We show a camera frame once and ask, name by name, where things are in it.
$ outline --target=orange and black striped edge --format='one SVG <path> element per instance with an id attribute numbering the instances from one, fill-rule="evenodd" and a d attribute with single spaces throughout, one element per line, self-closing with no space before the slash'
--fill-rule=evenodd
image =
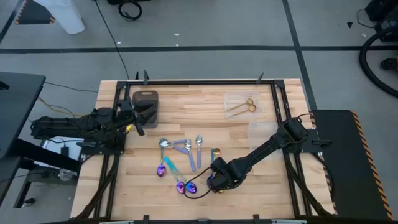
<path id="1" fill-rule="evenodd" d="M 363 134 L 361 123 L 359 122 L 359 119 L 358 119 L 358 115 L 356 114 L 355 111 L 353 111 L 353 110 L 350 110 L 350 111 L 351 111 L 351 113 L 354 116 L 356 127 L 358 128 L 358 133 L 361 136 L 363 147 L 365 149 L 366 156 L 368 157 L 369 165 L 370 165 L 370 167 L 371 167 L 371 169 L 373 171 L 374 180 L 376 182 L 377 187 L 379 188 L 380 197 L 381 197 L 381 200 L 383 201 L 384 208 L 386 209 L 387 216 L 388 216 L 389 219 L 393 220 L 392 212 L 391 212 L 390 206 L 388 205 L 386 193 L 384 193 L 384 189 L 383 189 L 383 187 L 381 185 L 379 174 L 377 174 L 376 166 L 373 163 L 371 151 L 369 150 L 368 143 L 365 140 L 365 136 Z"/>
<path id="2" fill-rule="evenodd" d="M 26 6 L 27 2 L 28 2 L 28 0 L 24 1 L 24 4 L 22 5 L 21 10 L 19 11 L 19 15 L 18 15 L 17 19 L 15 20 L 15 24 L 17 24 L 17 25 L 19 24 L 19 18 L 21 17 L 22 12 L 25 10 L 25 6 Z"/>
<path id="3" fill-rule="evenodd" d="M 317 125 L 315 124 L 315 119 L 313 117 L 313 113 L 310 111 L 311 114 L 311 123 L 312 123 L 312 128 L 315 129 L 317 131 Z M 328 188 L 329 188 L 329 193 L 331 195 L 331 181 L 330 181 L 330 176 L 328 174 L 328 170 L 326 169 L 325 166 L 323 166 L 323 171 L 325 172 L 325 177 L 326 177 L 326 182 L 328 184 Z M 335 215 L 337 215 L 337 209 L 336 209 L 336 203 L 333 201 L 333 199 L 331 199 L 331 202 L 333 204 L 333 209 L 335 210 Z"/>

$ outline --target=gray floor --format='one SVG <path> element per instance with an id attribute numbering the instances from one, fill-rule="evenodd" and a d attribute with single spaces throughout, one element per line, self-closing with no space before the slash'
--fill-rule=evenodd
<path id="1" fill-rule="evenodd" d="M 174 47 L 268 45 L 293 46 L 284 5 L 280 0 L 152 0 L 142 2 L 142 18 L 127 22 L 117 7 L 98 0 L 119 47 Z M 356 22 L 356 11 L 369 0 L 288 0 L 301 46 L 360 46 L 374 34 Z M 1 49 L 110 48 L 113 42 L 91 0 L 75 0 L 86 30 L 68 35 L 60 25 L 10 26 Z M 0 0 L 0 30 L 17 0 Z M 353 22 L 349 28 L 346 23 Z M 358 113 L 395 217 L 398 216 L 398 157 L 396 130 L 398 100 L 372 85 L 351 51 L 303 52 L 315 101 L 319 109 L 351 109 Z M 396 72 L 382 72 L 378 62 L 397 52 L 373 51 L 368 61 L 380 78 L 398 88 Z M 181 51 L 122 52 L 130 77 L 146 69 L 151 78 L 302 78 L 294 51 Z M 125 79 L 117 53 L 0 54 L 0 70 L 47 76 L 47 81 L 96 90 L 101 80 Z M 45 85 L 40 95 L 48 103 L 65 106 L 74 113 L 94 107 L 95 93 L 80 93 Z M 36 103 L 29 118 L 59 116 Z M 20 138 L 30 137 L 29 123 Z M 69 217 L 75 188 L 32 187 L 29 196 L 37 203 L 12 209 L 22 179 L 16 179 L 0 207 L 4 223 L 43 223 Z"/>

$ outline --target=clear plastic container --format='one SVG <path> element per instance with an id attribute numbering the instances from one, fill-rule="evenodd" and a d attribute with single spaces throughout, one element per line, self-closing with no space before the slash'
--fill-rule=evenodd
<path id="1" fill-rule="evenodd" d="M 224 96 L 225 115 L 228 119 L 257 118 L 262 112 L 259 100 L 258 91 L 227 92 Z"/>
<path id="2" fill-rule="evenodd" d="M 251 121 L 248 126 L 250 152 L 268 141 L 277 130 L 278 124 L 275 121 Z M 282 150 L 278 149 L 265 159 L 278 159 L 282 155 Z"/>

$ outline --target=black floor stripe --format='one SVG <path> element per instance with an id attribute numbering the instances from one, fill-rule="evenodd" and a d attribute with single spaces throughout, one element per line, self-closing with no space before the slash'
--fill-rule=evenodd
<path id="1" fill-rule="evenodd" d="M 21 7 L 23 2 L 24 2 L 24 0 L 18 0 L 17 5 L 15 6 L 14 10 L 12 11 L 10 17 L 8 18 L 8 20 L 6 22 L 6 25 L 4 25 L 4 27 L 2 28 L 2 31 L 0 33 L 0 44 L 1 44 L 2 40 L 4 39 L 4 37 L 6 36 L 7 31 L 10 28 L 15 17 L 18 15 L 19 8 Z"/>
<path id="2" fill-rule="evenodd" d="M 359 51 L 362 46 L 306 46 L 303 51 Z M 294 46 L 191 46 L 191 47 L 120 47 L 120 52 L 195 52 L 195 51 L 296 51 Z M 369 50 L 398 50 L 398 46 L 372 46 Z M 0 54 L 106 53 L 117 52 L 114 47 L 65 49 L 0 49 Z"/>
<path id="3" fill-rule="evenodd" d="M 293 45 L 294 45 L 297 60 L 298 60 L 298 65 L 300 67 L 301 75 L 303 78 L 305 92 L 307 93 L 308 104 L 309 104 L 311 110 L 315 110 L 315 109 L 317 109 L 317 104 L 315 103 L 315 97 L 313 95 L 313 91 L 312 91 L 312 87 L 311 87 L 311 83 L 310 83 L 310 77 L 308 76 L 307 67 L 305 66 L 303 52 L 301 51 L 301 48 L 300 48 L 299 37 L 297 36 L 296 28 L 294 26 L 293 17 L 292 17 L 292 13 L 290 11 L 289 3 L 287 2 L 287 0 L 282 0 L 282 2 L 284 4 L 287 23 L 289 25 L 290 34 L 292 35 L 292 40 L 293 40 Z"/>

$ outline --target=wooden table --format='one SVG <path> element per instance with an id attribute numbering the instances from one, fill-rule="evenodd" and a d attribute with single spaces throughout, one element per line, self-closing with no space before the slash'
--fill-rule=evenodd
<path id="1" fill-rule="evenodd" d="M 308 113 L 300 80 L 284 81 L 292 116 Z M 116 82 L 101 82 L 97 108 L 112 107 Z M 283 157 L 256 164 L 240 187 L 222 194 L 210 193 L 199 200 L 190 200 L 179 194 L 175 190 L 176 180 L 170 172 L 161 178 L 156 175 L 160 163 L 160 138 L 170 141 L 190 138 L 196 161 L 195 137 L 198 134 L 203 136 L 202 167 L 195 173 L 191 171 L 187 155 L 171 148 L 165 150 L 165 156 L 174 161 L 187 179 L 210 165 L 212 147 L 221 149 L 221 156 L 226 162 L 250 153 L 247 135 L 250 120 L 227 119 L 224 94 L 227 91 L 259 91 L 259 104 L 263 112 L 257 120 L 276 121 L 269 85 L 134 86 L 131 95 L 137 90 L 155 90 L 159 93 L 159 125 L 155 129 L 145 129 L 145 136 L 138 136 L 135 131 L 127 135 L 125 153 L 119 163 L 112 220 L 142 220 L 144 215 L 150 215 L 151 220 L 251 219 L 253 214 L 259 214 L 260 218 L 294 217 Z M 303 117 L 303 125 L 312 127 L 308 116 Z M 326 210 L 334 213 L 322 165 L 312 155 L 302 154 L 301 158 L 308 188 Z M 84 163 L 71 217 L 78 215 L 96 192 L 102 161 L 103 156 L 93 156 Z M 207 190 L 208 176 L 195 181 L 197 195 Z M 296 189 L 300 211 L 304 214 L 302 196 L 298 187 Z M 107 195 L 105 192 L 102 215 Z"/>

